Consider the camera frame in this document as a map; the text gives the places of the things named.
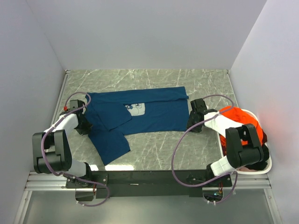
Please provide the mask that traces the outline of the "blue t shirt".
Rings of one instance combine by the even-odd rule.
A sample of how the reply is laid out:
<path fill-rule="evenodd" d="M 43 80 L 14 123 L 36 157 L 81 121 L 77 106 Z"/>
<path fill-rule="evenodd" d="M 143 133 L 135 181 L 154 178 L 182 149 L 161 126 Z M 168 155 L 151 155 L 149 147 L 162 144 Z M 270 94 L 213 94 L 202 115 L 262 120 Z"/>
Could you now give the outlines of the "blue t shirt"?
<path fill-rule="evenodd" d="M 130 151 L 127 135 L 186 130 L 189 119 L 185 87 L 90 92 L 85 118 L 88 135 L 104 165 Z"/>

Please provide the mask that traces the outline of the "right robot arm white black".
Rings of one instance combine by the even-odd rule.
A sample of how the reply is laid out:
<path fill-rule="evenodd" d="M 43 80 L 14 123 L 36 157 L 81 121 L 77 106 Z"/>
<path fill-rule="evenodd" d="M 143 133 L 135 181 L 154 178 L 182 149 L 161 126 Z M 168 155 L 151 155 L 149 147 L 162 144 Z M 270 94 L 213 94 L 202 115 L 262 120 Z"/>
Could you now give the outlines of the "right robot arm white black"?
<path fill-rule="evenodd" d="M 216 186 L 221 181 L 221 175 L 263 160 L 264 152 L 254 124 L 237 122 L 223 112 L 208 109 L 202 98 L 193 100 L 191 108 L 187 130 L 199 133 L 205 126 L 216 131 L 225 141 L 226 155 L 206 167 L 205 181 L 208 185 Z"/>

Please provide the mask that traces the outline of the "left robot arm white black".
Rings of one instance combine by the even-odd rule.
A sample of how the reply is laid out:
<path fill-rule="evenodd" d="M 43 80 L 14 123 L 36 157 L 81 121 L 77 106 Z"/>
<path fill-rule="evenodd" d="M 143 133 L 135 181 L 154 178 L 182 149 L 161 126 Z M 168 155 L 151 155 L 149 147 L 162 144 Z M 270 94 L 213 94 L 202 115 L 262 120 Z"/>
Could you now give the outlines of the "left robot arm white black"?
<path fill-rule="evenodd" d="M 91 131 L 92 124 L 87 121 L 84 115 L 81 100 L 71 100 L 70 105 L 64 108 L 60 118 L 68 112 L 73 112 L 61 123 L 56 122 L 51 132 L 47 130 L 35 133 L 32 136 L 33 164 L 37 173 L 51 174 L 43 158 L 41 143 L 44 140 L 44 153 L 48 163 L 56 173 L 63 174 L 68 181 L 83 188 L 90 187 L 93 183 L 91 168 L 86 162 L 79 162 L 72 158 L 68 142 L 68 135 L 76 130 L 80 135 L 87 135 Z"/>

